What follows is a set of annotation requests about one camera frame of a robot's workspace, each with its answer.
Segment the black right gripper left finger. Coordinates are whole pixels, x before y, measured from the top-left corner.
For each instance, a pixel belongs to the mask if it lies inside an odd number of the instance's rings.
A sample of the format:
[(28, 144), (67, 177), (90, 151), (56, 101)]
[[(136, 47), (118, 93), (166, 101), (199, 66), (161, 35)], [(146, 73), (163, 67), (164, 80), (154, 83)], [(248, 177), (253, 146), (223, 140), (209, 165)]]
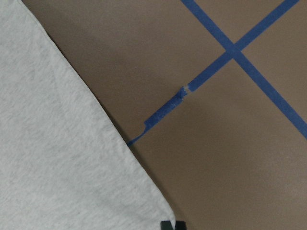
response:
[(171, 224), (171, 221), (161, 221), (160, 223), (161, 230), (173, 230), (173, 226)]

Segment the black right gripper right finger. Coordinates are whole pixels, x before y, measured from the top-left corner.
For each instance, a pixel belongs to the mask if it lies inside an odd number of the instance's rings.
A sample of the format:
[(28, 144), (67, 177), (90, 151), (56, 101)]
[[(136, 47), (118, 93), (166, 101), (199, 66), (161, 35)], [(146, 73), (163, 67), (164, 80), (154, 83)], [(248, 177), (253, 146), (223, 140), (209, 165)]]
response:
[(187, 230), (187, 226), (186, 226), (185, 221), (176, 220), (175, 230)]

